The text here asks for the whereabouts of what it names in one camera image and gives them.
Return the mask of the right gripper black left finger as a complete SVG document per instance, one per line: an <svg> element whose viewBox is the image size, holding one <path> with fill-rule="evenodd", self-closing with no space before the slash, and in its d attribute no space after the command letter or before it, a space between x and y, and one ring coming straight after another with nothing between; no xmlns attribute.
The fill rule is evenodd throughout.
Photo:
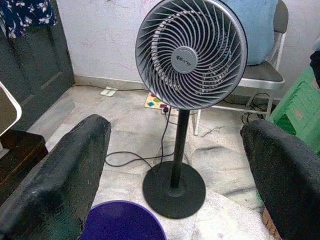
<svg viewBox="0 0 320 240"><path fill-rule="evenodd" d="M0 208L3 240L77 240L100 186L112 125L93 114L64 135Z"/></svg>

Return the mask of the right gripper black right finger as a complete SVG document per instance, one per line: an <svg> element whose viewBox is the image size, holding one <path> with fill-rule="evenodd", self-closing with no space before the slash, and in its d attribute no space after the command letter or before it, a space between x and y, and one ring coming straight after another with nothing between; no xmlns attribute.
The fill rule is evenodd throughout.
<svg viewBox="0 0 320 240"><path fill-rule="evenodd" d="M250 171L283 240L320 238L320 159L298 137L266 120L240 131Z"/></svg>

